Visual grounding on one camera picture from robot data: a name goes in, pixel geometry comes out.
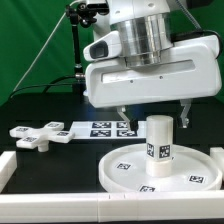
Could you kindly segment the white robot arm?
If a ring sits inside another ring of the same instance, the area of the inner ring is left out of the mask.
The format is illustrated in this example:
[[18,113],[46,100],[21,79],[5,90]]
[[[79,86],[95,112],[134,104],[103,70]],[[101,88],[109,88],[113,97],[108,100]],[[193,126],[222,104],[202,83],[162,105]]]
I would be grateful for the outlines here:
[[97,23],[107,33],[83,51],[90,62],[85,79],[94,107],[115,107],[124,116],[127,105],[178,100],[187,127],[191,100],[221,89],[220,37],[197,29],[173,40],[167,0],[103,0],[87,6],[109,9],[109,18]]

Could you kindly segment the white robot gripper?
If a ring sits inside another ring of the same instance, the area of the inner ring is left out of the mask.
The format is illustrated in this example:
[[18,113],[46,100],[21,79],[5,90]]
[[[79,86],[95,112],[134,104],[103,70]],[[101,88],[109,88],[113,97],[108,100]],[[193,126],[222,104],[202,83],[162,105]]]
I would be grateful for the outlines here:
[[122,58],[99,61],[86,69],[90,103],[117,107],[129,131],[138,130],[138,120],[126,115],[124,105],[181,100],[179,124],[189,125],[190,98],[216,95],[222,86],[217,62],[219,41],[215,35],[179,41],[161,53],[161,62],[129,68]]

